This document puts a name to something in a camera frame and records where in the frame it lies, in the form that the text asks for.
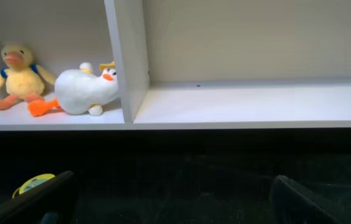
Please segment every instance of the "white body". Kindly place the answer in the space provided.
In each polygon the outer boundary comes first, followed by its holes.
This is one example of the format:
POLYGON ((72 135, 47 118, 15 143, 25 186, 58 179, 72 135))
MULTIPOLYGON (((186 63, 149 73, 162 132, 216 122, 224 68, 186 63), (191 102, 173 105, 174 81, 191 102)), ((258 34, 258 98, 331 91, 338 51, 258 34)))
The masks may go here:
POLYGON ((60 106, 69 114, 82 114, 96 105, 105 105, 118 97, 118 83, 81 70, 67 70, 55 82, 60 106))

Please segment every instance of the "blue strap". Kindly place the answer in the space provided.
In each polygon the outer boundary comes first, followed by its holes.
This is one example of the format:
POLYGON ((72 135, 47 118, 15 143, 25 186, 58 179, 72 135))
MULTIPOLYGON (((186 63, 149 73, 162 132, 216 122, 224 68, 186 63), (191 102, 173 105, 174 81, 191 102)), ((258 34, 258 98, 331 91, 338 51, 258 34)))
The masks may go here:
POLYGON ((3 77, 3 78, 7 78, 7 77, 8 77, 7 74, 6 74, 6 70, 5 70, 5 69, 3 69, 3 70, 0 71, 0 75, 1 75, 1 77, 3 77))
POLYGON ((32 69, 32 71, 33 71, 34 73, 40 75, 40 74, 39 74, 39 71, 38 71, 38 69, 37 69, 37 65, 31 64, 31 65, 30 65, 30 68, 32 69))

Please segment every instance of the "orange beak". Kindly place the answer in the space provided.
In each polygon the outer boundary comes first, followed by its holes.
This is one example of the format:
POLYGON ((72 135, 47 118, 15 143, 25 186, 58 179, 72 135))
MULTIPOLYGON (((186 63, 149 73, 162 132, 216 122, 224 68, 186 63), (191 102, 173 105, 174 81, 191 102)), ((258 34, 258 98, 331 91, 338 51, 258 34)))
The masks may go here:
POLYGON ((113 77, 110 74, 103 74, 102 77, 106 80, 113 81, 113 77))
POLYGON ((24 63, 24 58, 19 52, 8 52, 4 61, 9 65, 20 65, 24 63))

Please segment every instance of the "white duck plush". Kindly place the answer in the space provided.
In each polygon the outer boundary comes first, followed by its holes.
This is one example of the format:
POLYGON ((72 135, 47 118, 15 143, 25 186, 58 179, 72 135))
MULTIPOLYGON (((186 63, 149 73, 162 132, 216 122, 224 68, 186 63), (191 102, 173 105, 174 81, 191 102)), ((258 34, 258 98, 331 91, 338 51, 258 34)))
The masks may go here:
POLYGON ((89 112, 92 116, 102 114, 102 106, 117 99, 118 79, 114 62, 100 65, 100 77, 93 74, 90 63, 82 63, 79 70, 61 73, 55 82, 56 99, 36 100, 28 105, 32 116, 42 116, 52 108, 61 107, 68 114, 89 112))

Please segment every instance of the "stuffed animal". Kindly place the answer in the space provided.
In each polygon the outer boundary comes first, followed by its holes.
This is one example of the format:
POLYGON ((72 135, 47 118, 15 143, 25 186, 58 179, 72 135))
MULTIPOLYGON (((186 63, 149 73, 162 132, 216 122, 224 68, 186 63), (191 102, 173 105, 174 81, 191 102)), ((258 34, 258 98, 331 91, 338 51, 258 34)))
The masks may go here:
POLYGON ((0 88, 6 83, 9 96, 0 100, 0 110, 6 110, 19 100, 30 103, 41 100, 44 83, 55 83, 56 77, 40 65, 33 64, 32 52, 22 45, 7 45, 1 51, 1 57, 8 66, 0 71, 0 88))
POLYGON ((64 71, 55 82, 57 98, 36 100, 28 105, 32 116, 42 116, 52 108, 61 107, 68 114, 89 112, 102 114, 102 106, 117 99, 118 79, 114 62, 100 65, 100 77, 93 75, 92 65, 82 63, 79 70, 64 71))

